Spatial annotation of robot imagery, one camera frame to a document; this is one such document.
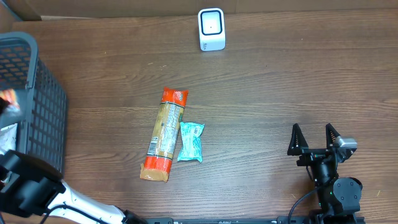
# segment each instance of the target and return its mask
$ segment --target wood grain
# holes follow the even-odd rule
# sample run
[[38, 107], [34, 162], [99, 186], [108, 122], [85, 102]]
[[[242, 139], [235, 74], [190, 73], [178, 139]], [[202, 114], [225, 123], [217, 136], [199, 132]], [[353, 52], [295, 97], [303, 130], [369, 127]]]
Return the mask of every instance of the wood grain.
[[395, 0], [25, 0], [40, 16], [58, 17], [136, 17], [189, 16], [201, 9], [221, 8], [224, 13], [319, 11], [345, 9], [394, 9]]
[[[398, 10], [237, 14], [225, 24], [226, 48], [206, 53], [196, 16], [14, 24], [37, 39], [70, 99], [65, 180], [144, 217], [286, 215], [313, 188], [286, 156], [292, 125], [322, 147], [331, 122], [359, 142], [339, 166], [364, 184], [359, 215], [398, 222]], [[206, 124], [203, 163], [174, 161], [166, 184], [139, 179], [164, 86], [189, 89], [184, 120]], [[296, 214], [316, 206], [313, 197]]]

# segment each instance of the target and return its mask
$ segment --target black cable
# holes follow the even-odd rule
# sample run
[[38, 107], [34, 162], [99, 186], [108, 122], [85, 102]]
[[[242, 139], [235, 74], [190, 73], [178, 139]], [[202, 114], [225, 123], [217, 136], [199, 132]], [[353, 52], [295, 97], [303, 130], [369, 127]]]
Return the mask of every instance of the black cable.
[[315, 189], [311, 190], [309, 193], [307, 193], [306, 195], [304, 195], [303, 197], [301, 197], [300, 199], [298, 199], [296, 201], [296, 203], [294, 203], [293, 207], [290, 209], [289, 215], [287, 216], [287, 224], [290, 224], [290, 219], [292, 219], [292, 215], [293, 215], [293, 211], [296, 208], [296, 206], [305, 198], [307, 198], [308, 196], [310, 196], [311, 194], [314, 194], [315, 192], [317, 192], [320, 188], [322, 188], [323, 186], [319, 186], [319, 187], [315, 187]]
[[333, 155], [335, 156], [335, 176], [334, 177], [336, 177], [337, 176], [337, 166], [338, 166], [338, 161], [337, 161], [337, 152], [334, 150], [333, 151]]
[[50, 216], [50, 214], [51, 214], [54, 210], [56, 210], [56, 209], [58, 209], [58, 208], [63, 208], [63, 209], [72, 210], [72, 211], [77, 212], [77, 213], [79, 213], [80, 215], [83, 215], [83, 216], [85, 216], [85, 217], [87, 217], [87, 218], [89, 218], [89, 219], [91, 219], [91, 220], [93, 220], [93, 221], [95, 221], [95, 222], [97, 222], [97, 223], [99, 223], [99, 224], [107, 224], [106, 222], [104, 222], [104, 221], [102, 221], [102, 220], [99, 220], [99, 219], [97, 219], [97, 218], [95, 218], [95, 217], [93, 217], [93, 216], [91, 216], [91, 215], [89, 215], [89, 214], [87, 214], [87, 213], [85, 213], [85, 212], [83, 212], [83, 211], [77, 209], [77, 208], [73, 208], [73, 207], [71, 207], [71, 206], [69, 206], [69, 205], [57, 205], [57, 206], [51, 208], [51, 209], [48, 210], [48, 212], [45, 214], [45, 216], [44, 216], [44, 218], [42, 219], [42, 221], [40, 222], [40, 224], [43, 224], [43, 223], [46, 221], [46, 219]]
[[4, 219], [2, 218], [1, 213], [0, 213], [0, 224], [6, 224], [6, 221], [4, 221]]
[[313, 182], [311, 173], [310, 173], [310, 171], [309, 171], [309, 169], [308, 169], [308, 166], [305, 166], [305, 169], [307, 170], [307, 174], [308, 174], [308, 176], [310, 177], [310, 180]]

